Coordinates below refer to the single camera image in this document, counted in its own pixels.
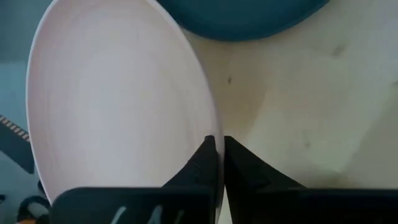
white plate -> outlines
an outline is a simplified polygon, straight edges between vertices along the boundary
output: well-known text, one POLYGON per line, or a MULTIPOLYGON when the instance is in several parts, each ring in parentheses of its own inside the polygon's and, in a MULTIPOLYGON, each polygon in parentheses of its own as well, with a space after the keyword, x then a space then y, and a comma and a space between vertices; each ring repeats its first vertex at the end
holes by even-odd
POLYGON ((207 135, 224 153, 206 76, 152 0, 51 3, 30 52, 27 114, 50 201, 81 186, 160 187, 207 135))

